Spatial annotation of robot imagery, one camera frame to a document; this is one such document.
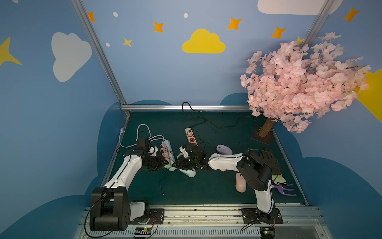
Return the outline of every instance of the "tree trunk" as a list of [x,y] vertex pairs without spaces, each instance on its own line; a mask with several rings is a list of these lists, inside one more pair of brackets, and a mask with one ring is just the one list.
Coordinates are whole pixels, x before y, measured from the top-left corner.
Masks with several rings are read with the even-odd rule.
[[272,129],[275,122],[273,121],[275,118],[267,118],[267,121],[265,121],[265,124],[261,127],[259,130],[259,136],[265,137],[269,133],[269,131]]

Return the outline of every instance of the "pink computer mouse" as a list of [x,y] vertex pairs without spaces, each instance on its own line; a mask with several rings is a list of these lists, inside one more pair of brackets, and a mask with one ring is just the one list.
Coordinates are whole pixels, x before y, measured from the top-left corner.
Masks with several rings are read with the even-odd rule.
[[236,190],[238,192],[245,192],[246,188],[247,188],[247,182],[245,181],[241,173],[238,172],[236,174]]

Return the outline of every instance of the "orange star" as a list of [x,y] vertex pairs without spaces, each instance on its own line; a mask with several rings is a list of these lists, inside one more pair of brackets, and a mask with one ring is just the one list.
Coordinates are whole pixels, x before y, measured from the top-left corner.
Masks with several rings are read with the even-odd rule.
[[163,32],[163,30],[162,30],[163,23],[158,24],[158,23],[154,22],[154,24],[155,24],[154,32],[155,32],[155,31]]
[[271,38],[277,37],[277,38],[280,39],[281,38],[281,34],[285,30],[286,30],[286,28],[280,29],[280,28],[276,27],[275,33],[271,36]]
[[359,13],[359,11],[354,11],[353,7],[351,7],[349,13],[343,18],[344,20],[348,20],[348,22],[350,23],[351,20],[353,19],[353,17]]
[[299,47],[301,42],[303,42],[305,39],[301,39],[300,36],[298,36],[296,42],[297,42],[297,46]]
[[94,17],[93,17],[93,14],[94,14],[94,13],[87,13],[87,14],[89,15],[89,19],[90,19],[90,21],[96,22],[96,21],[94,20]]
[[235,29],[236,31],[238,30],[238,25],[239,25],[239,22],[241,21],[241,19],[233,19],[231,18],[231,24],[228,26],[227,30],[229,29]]

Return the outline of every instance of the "wooden base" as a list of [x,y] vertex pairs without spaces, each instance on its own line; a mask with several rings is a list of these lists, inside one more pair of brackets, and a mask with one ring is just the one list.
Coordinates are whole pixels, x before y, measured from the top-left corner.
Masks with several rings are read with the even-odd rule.
[[265,143],[267,145],[271,145],[272,144],[272,131],[269,131],[267,136],[260,137],[259,136],[259,130],[260,130],[260,126],[255,126],[253,128],[251,139],[259,141],[261,143]]

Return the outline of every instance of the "white cable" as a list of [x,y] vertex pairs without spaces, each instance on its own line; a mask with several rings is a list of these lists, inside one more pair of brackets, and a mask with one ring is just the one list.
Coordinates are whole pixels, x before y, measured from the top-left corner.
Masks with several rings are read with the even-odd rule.
[[[149,128],[146,124],[140,124],[140,125],[138,126],[138,128],[137,128],[137,139],[136,139],[135,141],[138,141],[138,131],[139,131],[139,127],[142,126],[142,125],[146,126],[147,129],[149,130],[149,140],[150,140],[150,141],[154,141],[154,140],[162,140],[162,143],[165,141],[165,137],[164,137],[163,135],[156,135],[156,136],[151,137],[150,128]],[[122,135],[122,131],[121,131],[121,133],[120,133],[120,135],[119,135],[119,137],[118,137],[118,143],[119,143],[119,145],[120,145],[121,147],[123,147],[123,148],[130,148],[130,147],[133,147],[133,146],[137,145],[137,144],[135,143],[135,144],[130,145],[130,146],[123,146],[122,143],[121,143],[121,135]]]
[[133,146],[137,145],[137,144],[133,144],[133,145],[130,145],[130,146],[123,146],[123,145],[121,144],[121,134],[122,134],[122,132],[120,133],[120,135],[119,135],[119,137],[118,137],[118,142],[119,142],[119,144],[120,144],[121,147],[123,147],[123,148],[130,148],[130,147],[133,147]]
[[162,143],[166,140],[165,137],[163,135],[156,135],[156,136],[153,136],[151,138],[149,138],[149,140],[152,140],[153,138],[156,138],[156,137],[162,137],[162,138],[159,138],[162,140]]
[[149,130],[149,138],[151,138],[150,128],[149,128],[146,124],[140,124],[140,125],[138,126],[138,128],[137,128],[137,140],[136,140],[136,141],[138,141],[138,130],[139,130],[139,127],[142,126],[142,125],[144,125],[144,126],[147,127],[147,129]]

